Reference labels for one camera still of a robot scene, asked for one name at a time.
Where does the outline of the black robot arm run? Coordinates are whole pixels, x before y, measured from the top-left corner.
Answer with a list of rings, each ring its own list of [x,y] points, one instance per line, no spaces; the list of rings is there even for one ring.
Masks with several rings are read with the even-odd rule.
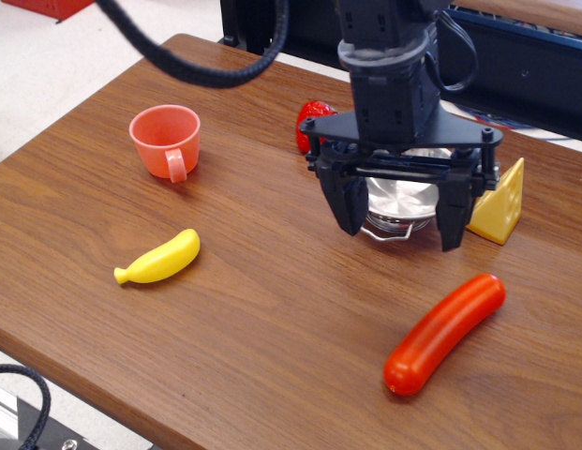
[[[461,245],[478,198],[499,181],[501,133],[447,112],[439,69],[439,23],[465,31],[445,1],[340,1],[337,47],[349,72],[352,112],[308,118],[306,159],[338,226],[357,234],[368,212],[367,180],[433,184],[444,250]]]

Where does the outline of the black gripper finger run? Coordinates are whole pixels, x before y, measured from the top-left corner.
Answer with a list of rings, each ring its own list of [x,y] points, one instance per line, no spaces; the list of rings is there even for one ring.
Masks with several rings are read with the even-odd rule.
[[[345,233],[357,234],[368,213],[368,187],[362,176],[346,175],[328,163],[316,165],[321,190],[336,222]]]
[[[451,168],[437,184],[439,200],[436,206],[441,248],[459,248],[466,226],[470,223],[476,201],[485,193],[485,178],[476,167]]]

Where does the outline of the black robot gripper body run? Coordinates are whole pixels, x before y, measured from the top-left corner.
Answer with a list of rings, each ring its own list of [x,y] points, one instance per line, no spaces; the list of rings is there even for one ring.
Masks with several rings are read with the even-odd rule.
[[[312,172],[328,163],[346,175],[438,184],[451,168],[476,167],[485,190],[496,186],[502,135],[441,107],[447,87],[436,29],[404,29],[396,37],[384,28],[367,37],[349,31],[337,53],[350,73],[353,110],[317,118],[305,130]]]

